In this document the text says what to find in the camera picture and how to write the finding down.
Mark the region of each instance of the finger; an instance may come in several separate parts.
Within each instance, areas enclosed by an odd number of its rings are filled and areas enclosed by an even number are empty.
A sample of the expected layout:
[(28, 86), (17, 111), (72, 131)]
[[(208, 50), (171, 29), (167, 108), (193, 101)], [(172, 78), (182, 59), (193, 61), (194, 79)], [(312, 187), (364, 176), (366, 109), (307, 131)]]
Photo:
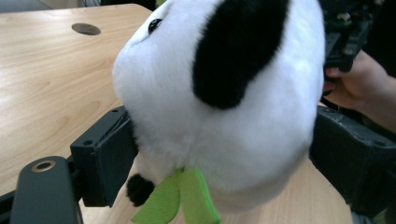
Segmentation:
[(325, 73), (328, 77), (340, 77), (343, 74), (339, 68), (326, 68)]
[(323, 92), (332, 91), (335, 89), (335, 83), (330, 81), (325, 81), (323, 85)]

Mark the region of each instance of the panda eye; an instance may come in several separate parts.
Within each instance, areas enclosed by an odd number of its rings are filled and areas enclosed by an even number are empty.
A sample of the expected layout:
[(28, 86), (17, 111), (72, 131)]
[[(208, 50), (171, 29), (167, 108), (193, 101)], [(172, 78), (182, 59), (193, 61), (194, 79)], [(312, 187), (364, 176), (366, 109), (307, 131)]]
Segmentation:
[(162, 19), (155, 19), (148, 25), (148, 34), (151, 35), (152, 32), (154, 32), (155, 29), (157, 29), (158, 26), (160, 26)]

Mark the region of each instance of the human hand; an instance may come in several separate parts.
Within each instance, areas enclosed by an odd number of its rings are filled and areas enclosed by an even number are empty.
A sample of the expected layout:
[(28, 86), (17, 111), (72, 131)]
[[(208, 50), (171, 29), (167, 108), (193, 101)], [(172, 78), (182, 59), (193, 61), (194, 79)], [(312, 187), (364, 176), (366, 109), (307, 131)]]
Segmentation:
[(389, 76), (385, 69), (364, 51), (356, 56), (349, 72), (327, 68), (323, 91), (332, 91), (325, 96), (328, 101), (344, 108), (360, 111), (371, 101), (383, 97), (388, 89)]

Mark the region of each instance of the black eye patch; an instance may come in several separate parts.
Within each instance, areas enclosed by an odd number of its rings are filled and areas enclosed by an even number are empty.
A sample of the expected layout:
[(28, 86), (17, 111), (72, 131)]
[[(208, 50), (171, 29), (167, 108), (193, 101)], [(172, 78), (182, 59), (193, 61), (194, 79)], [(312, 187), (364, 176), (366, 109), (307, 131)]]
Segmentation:
[(154, 32), (161, 24), (161, 22), (163, 22), (162, 19), (155, 19), (153, 20), (149, 25), (148, 25), (148, 34), (151, 35), (152, 32)]
[(249, 81), (275, 56), (289, 0), (225, 0), (209, 18), (193, 65), (194, 94), (219, 109), (236, 107)]

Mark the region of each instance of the stuffed panda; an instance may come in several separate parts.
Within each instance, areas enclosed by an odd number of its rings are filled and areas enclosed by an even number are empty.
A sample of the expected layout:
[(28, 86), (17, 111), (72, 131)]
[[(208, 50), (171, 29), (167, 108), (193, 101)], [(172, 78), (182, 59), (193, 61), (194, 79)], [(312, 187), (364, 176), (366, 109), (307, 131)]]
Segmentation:
[(198, 169), (215, 207), (273, 199), (306, 157), (322, 94), (317, 0), (167, 0), (113, 70), (134, 124), (135, 205), (178, 169)]

